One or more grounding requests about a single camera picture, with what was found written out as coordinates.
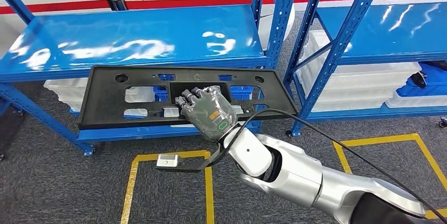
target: white plastic bin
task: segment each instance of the white plastic bin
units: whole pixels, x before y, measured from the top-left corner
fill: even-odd
[[[78,98],[82,101],[84,98],[85,87],[88,78],[58,79],[46,80],[43,86],[61,97]]]
[[[310,31],[300,62],[329,42],[322,30]],[[306,97],[323,67],[328,52],[297,71]],[[421,70],[418,63],[341,65],[329,78],[313,112],[379,108],[407,79]]]
[[[322,30],[309,32],[309,43],[304,47],[303,57],[300,61],[311,56],[329,42],[329,38]],[[312,78],[317,78],[327,54],[322,54],[307,64]],[[406,80],[414,73],[421,70],[417,62],[359,64],[338,66],[326,86],[337,88],[350,88],[350,86],[387,86],[395,85],[396,89],[405,85]]]
[[[306,70],[307,69],[304,69],[302,71],[302,76],[298,77],[300,78],[299,80],[302,83],[303,90],[307,97],[313,83],[310,83]],[[312,112],[379,108],[385,100],[392,96],[392,92],[391,96],[388,92],[378,90],[326,91],[326,89],[324,89],[312,108]]]
[[[310,87],[315,83],[315,78],[310,76],[309,69],[306,67],[303,67],[301,72],[301,76],[299,75],[298,77],[300,82],[303,83],[303,90],[307,98],[309,96]],[[346,100],[368,99],[381,100],[383,103],[385,100],[391,98],[393,96],[393,92],[396,90],[396,86],[393,84],[371,86],[349,85],[343,87],[338,88],[333,85],[326,85],[318,98],[318,101],[342,102]]]
[[[394,92],[385,103],[389,108],[447,106],[447,96],[399,96]]]
[[[77,79],[47,80],[44,83],[44,87],[55,92],[59,97],[59,101],[68,104],[73,112],[80,112],[87,81],[88,78],[86,77]],[[129,103],[153,102],[155,101],[153,87],[130,87],[125,92],[125,101]],[[124,115],[147,116],[148,113],[145,109],[132,109],[130,111],[125,111]]]

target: black object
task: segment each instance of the black object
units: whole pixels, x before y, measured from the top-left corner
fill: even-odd
[[[298,111],[282,81],[274,71],[246,69],[203,69],[145,66],[94,66],[84,95],[78,118],[80,129],[125,128],[130,126],[188,124],[184,116],[163,117],[163,108],[177,108],[175,98],[194,87],[203,89],[218,85],[232,105],[240,105],[243,114],[238,120],[246,120],[261,107],[280,109],[287,113]],[[257,100],[232,99],[229,87],[257,86],[264,98]],[[127,103],[125,91],[132,86],[165,86],[167,102]],[[124,118],[126,109],[146,109],[146,118]],[[281,119],[283,114],[266,112],[258,118]]]
[[[415,74],[412,74],[410,76],[411,81],[413,81],[414,84],[416,84],[419,88],[424,89],[427,87],[427,83],[425,82],[425,73],[422,71],[419,71]]]
[[[442,70],[447,71],[447,61],[432,61],[432,62],[423,62],[423,63],[433,66],[433,67],[438,67]]]
[[[395,208],[371,193],[360,198],[351,215],[350,224],[423,224],[431,221]]]
[[[112,11],[128,10],[125,0],[107,0],[107,3]]]
[[[442,127],[442,128],[447,127],[447,117],[441,117],[441,121],[439,122],[439,127]]]

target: blue shelving unit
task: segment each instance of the blue shelving unit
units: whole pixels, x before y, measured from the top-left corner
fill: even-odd
[[[436,61],[447,57],[444,38],[447,3],[371,6],[372,0],[354,0],[351,7],[319,8],[318,2],[308,2],[284,78],[284,85],[291,95],[290,85],[292,81],[295,82],[302,105],[300,118],[332,121],[447,113],[447,106],[391,109],[385,104],[378,109],[312,112],[324,86],[339,65]],[[305,38],[315,18],[318,18],[330,42],[298,64]],[[296,71],[327,51],[327,59],[306,99]],[[301,126],[294,124],[294,136],[299,135]]]
[[[198,134],[157,126],[82,130],[74,134],[10,83],[87,77],[93,65],[276,67],[293,0],[274,0],[267,51],[257,32],[262,0],[251,5],[34,16],[6,0],[27,24],[0,60],[0,97],[92,155],[91,142]]]

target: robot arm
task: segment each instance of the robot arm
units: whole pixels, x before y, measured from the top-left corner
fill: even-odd
[[[317,208],[339,223],[429,223],[417,199],[384,180],[324,167],[303,149],[265,134],[254,135],[246,128],[233,140],[239,131],[237,116],[218,86],[195,88],[192,93],[186,90],[183,96],[176,100],[182,115],[207,140],[229,147],[247,186]],[[159,155],[157,169],[197,172],[211,165],[179,168],[180,161]]]
[[[399,187],[322,166],[303,149],[271,136],[257,134],[256,138],[274,158],[268,177],[241,175],[249,187],[319,209],[338,223],[430,223],[424,219],[422,204]],[[241,135],[236,143],[244,140]]]

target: yellow tape square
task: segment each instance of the yellow tape square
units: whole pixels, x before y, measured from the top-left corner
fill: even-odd
[[[210,157],[210,152],[206,150],[186,151],[186,152],[174,152],[163,154],[178,154],[182,158],[194,158],[204,157],[205,159]],[[132,206],[133,189],[135,187],[135,181],[137,179],[138,164],[144,161],[156,161],[159,154],[139,154],[133,159],[132,166],[130,168],[129,181],[127,183],[126,194],[124,197],[123,212],[121,214],[121,224],[127,224],[129,222],[130,208]],[[207,224],[214,223],[214,199],[212,192],[212,171],[211,167],[205,168],[205,201],[206,201],[206,220]]]
[[[378,138],[368,138],[368,139],[359,139],[359,140],[346,140],[341,141],[348,147],[358,147],[364,145],[372,145],[372,144],[381,144],[381,143],[390,143],[390,142],[400,142],[400,141],[416,141],[417,145],[422,151],[422,154],[425,156],[430,166],[432,167],[434,173],[439,178],[439,181],[444,186],[444,189],[447,191],[447,178],[445,177],[442,170],[439,168],[439,165],[436,163],[433,156],[430,154],[427,146],[422,141],[421,137],[417,133],[404,134],[404,135],[396,135],[396,136],[387,136],[387,137],[378,137]],[[352,170],[349,166],[348,160],[346,159],[345,153],[343,152],[343,147],[333,142],[335,151],[337,152],[338,158],[340,159],[340,163],[343,166],[343,170],[346,173],[351,173]],[[438,209],[438,212],[447,217],[447,208]],[[432,211],[427,211],[425,215],[427,219],[436,219],[438,218]]]

